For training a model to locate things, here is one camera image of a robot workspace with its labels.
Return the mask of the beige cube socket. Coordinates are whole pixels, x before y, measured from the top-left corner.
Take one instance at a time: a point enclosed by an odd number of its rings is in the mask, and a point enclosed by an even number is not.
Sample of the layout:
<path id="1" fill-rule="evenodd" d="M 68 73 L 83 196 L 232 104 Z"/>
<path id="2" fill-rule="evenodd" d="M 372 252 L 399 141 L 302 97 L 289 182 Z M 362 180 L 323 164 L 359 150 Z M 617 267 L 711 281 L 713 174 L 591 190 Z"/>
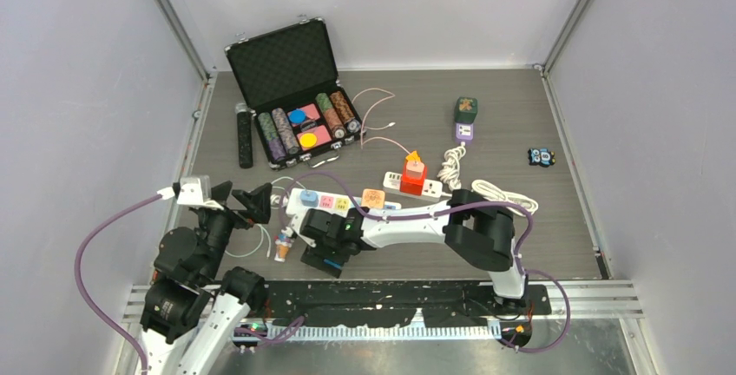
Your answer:
<path id="1" fill-rule="evenodd" d="M 379 189 L 365 188 L 360 199 L 360 205 L 362 207 L 383 209 L 385 205 L 385 192 Z"/>

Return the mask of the red cube socket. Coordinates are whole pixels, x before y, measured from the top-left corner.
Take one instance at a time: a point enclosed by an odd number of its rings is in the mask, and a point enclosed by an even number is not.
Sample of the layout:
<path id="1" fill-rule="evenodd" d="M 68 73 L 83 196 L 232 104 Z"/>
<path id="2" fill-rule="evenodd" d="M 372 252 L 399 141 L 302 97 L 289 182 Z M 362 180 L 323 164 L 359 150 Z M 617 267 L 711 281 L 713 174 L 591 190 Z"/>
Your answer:
<path id="1" fill-rule="evenodd" d="M 399 179 L 399 191 L 403 194 L 419 196 L 424 190 L 426 168 L 422 177 L 409 177 L 403 173 Z"/>

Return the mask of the pink USB charger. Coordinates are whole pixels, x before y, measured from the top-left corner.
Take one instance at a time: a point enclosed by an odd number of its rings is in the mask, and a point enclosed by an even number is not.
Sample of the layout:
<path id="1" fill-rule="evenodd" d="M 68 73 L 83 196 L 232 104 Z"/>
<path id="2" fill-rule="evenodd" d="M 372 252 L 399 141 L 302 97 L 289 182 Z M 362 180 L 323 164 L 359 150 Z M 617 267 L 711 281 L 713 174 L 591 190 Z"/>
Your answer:
<path id="1" fill-rule="evenodd" d="M 418 160 L 409 160 L 405 163 L 404 174 L 409 177 L 422 177 L 425 165 Z"/>

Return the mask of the dark green cube socket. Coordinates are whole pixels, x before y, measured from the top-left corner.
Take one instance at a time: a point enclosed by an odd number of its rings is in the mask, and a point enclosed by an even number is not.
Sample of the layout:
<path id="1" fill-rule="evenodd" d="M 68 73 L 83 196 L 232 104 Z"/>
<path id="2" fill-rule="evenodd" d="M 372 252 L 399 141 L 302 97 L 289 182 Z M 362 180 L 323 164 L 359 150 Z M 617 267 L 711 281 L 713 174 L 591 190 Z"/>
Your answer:
<path id="1" fill-rule="evenodd" d="M 453 120 L 460 124 L 473 124 L 478 113 L 478 100 L 474 97 L 461 96 L 454 106 Z"/>

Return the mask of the light blue charger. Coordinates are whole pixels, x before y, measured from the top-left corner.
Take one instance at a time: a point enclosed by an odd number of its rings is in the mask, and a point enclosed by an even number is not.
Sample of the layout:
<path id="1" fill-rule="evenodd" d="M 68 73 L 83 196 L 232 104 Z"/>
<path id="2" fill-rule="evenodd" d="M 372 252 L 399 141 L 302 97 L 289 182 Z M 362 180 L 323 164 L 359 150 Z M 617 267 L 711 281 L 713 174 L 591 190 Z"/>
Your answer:
<path id="1" fill-rule="evenodd" d="M 299 200 L 305 207 L 317 207 L 319 204 L 319 194 L 312 190 L 303 189 L 299 194 Z"/>

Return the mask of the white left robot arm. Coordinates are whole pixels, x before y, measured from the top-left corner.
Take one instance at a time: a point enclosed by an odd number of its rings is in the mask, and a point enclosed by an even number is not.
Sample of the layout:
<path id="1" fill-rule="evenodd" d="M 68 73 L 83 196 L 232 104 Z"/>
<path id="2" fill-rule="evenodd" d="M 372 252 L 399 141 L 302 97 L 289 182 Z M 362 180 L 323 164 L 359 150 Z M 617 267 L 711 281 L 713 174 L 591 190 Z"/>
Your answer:
<path id="1" fill-rule="evenodd" d="M 264 278 L 236 266 L 216 280 L 233 230 L 263 225 L 271 218 L 273 186 L 235 190 L 231 181 L 211 185 L 191 176 L 158 191 L 198 217 L 197 227 L 165 232 L 154 260 L 154 279 L 141 313 L 141 372 L 206 374 L 241 321 L 266 306 Z"/>

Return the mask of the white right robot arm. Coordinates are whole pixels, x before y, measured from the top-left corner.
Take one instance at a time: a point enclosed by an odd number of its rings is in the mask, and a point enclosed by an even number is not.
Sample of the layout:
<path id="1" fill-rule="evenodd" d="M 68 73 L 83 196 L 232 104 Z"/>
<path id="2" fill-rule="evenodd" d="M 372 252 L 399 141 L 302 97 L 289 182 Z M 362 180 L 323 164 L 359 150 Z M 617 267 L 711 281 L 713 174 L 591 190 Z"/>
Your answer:
<path id="1" fill-rule="evenodd" d="M 530 302 L 519 266 L 515 216 L 505 201 L 456 190 L 447 201 L 405 209 L 370 208 L 348 198 L 339 209 L 318 194 L 315 206 L 293 190 L 283 208 L 286 227 L 306 243 L 304 264 L 338 278 L 351 257 L 393 245 L 442 244 L 470 266 L 488 273 L 498 308 L 518 314 Z"/>

